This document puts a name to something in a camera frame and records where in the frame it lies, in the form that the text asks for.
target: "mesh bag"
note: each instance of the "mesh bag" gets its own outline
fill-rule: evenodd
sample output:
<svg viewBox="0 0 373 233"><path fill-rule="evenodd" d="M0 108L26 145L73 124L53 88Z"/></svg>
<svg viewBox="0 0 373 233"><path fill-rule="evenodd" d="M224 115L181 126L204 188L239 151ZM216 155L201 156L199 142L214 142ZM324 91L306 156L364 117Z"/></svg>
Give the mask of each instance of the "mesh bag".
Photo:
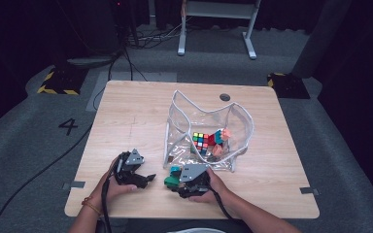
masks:
<svg viewBox="0 0 373 233"><path fill-rule="evenodd" d="M225 129L230 135L227 140L205 144L205 138L219 139ZM164 168L207 163L215 170L233 172L236 157L247 151L253 133L253 119L239 104L204 111L176 90L166 127Z"/></svg>

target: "person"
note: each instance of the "person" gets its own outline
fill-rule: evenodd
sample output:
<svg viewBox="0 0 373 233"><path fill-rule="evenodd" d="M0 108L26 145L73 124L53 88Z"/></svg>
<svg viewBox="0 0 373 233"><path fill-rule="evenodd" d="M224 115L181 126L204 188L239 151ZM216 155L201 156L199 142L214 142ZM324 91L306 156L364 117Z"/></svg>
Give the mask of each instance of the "person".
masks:
<svg viewBox="0 0 373 233"><path fill-rule="evenodd" d="M110 169L112 169L114 164L115 160L111 164ZM253 232L300 232L296 227L285 220L262 210L235 194L211 168L207 169L207 173L210 177L210 186L220 195L223 205L241 218ZM106 179L108 179L109 174L110 170L102 176L90 196L85 199L80 212L69 229L69 233L95 232L97 220L99 216L102 215L102 185ZM119 185L114 176L111 176L109 179L111 181L107 193L107 203L118 198L120 195L130 193L137 189L137 186L134 184ZM191 196L188 199L189 201L197 203L218 204L211 190L207 191L202 196Z"/></svg>

